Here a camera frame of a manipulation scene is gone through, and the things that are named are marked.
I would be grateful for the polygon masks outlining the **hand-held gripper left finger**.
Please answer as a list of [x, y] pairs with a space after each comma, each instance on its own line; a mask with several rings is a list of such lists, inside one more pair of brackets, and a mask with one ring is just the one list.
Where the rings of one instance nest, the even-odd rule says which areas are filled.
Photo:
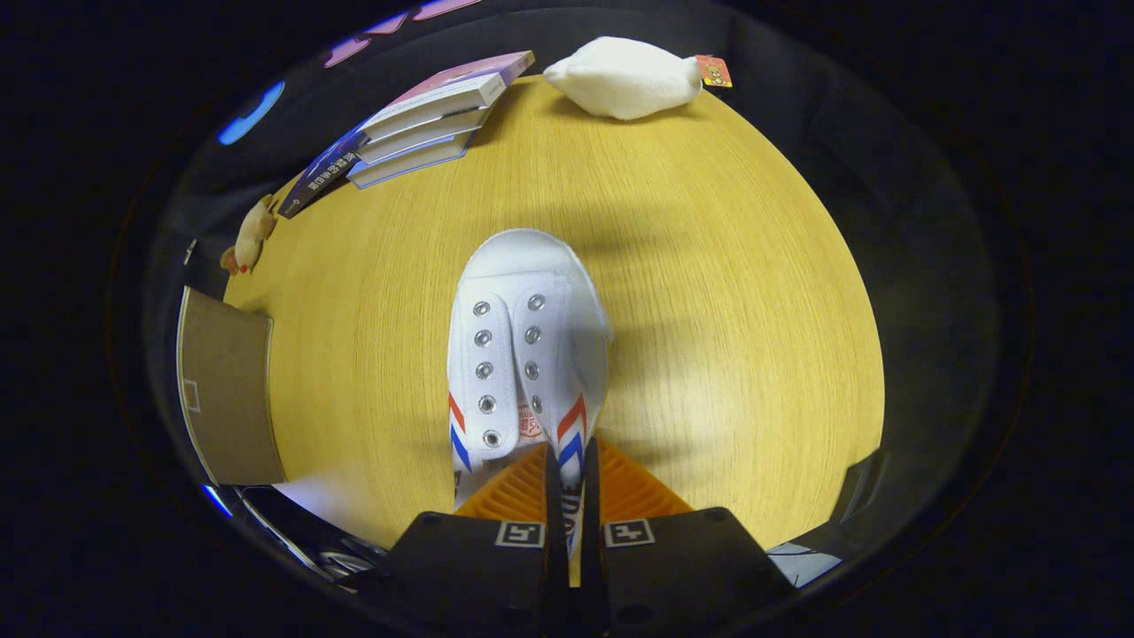
[[531, 446], [454, 514], [414, 518], [355, 597], [401, 633], [545, 633], [568, 586], [555, 457]]

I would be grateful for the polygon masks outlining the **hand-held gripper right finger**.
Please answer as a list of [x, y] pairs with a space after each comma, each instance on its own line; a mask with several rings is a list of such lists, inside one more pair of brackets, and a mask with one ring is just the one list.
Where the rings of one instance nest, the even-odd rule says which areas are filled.
[[693, 509], [600, 439], [585, 452], [579, 593], [600, 633], [745, 633], [798, 598], [729, 509]]

